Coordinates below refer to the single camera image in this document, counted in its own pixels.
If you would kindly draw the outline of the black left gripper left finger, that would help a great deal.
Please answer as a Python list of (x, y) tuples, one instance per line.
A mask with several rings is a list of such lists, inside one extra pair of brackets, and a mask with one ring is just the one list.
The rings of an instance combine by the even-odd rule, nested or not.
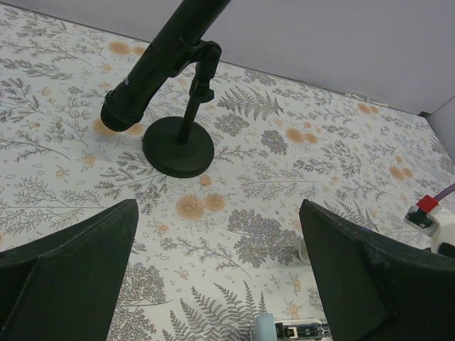
[(2, 340), (106, 340), (138, 225), (136, 200), (1, 253)]

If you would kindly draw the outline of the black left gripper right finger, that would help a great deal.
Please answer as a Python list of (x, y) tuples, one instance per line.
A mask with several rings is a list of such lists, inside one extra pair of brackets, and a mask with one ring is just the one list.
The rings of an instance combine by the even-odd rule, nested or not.
[(417, 249), (304, 200), (299, 216), (334, 340), (453, 340), (454, 247)]

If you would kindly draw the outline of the beige green stapler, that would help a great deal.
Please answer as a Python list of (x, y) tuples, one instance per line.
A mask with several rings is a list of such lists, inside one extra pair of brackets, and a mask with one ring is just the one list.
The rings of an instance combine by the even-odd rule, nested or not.
[(301, 240), (300, 245), (299, 245), (299, 259), (302, 263), (304, 263), (306, 265), (311, 264), (304, 239)]

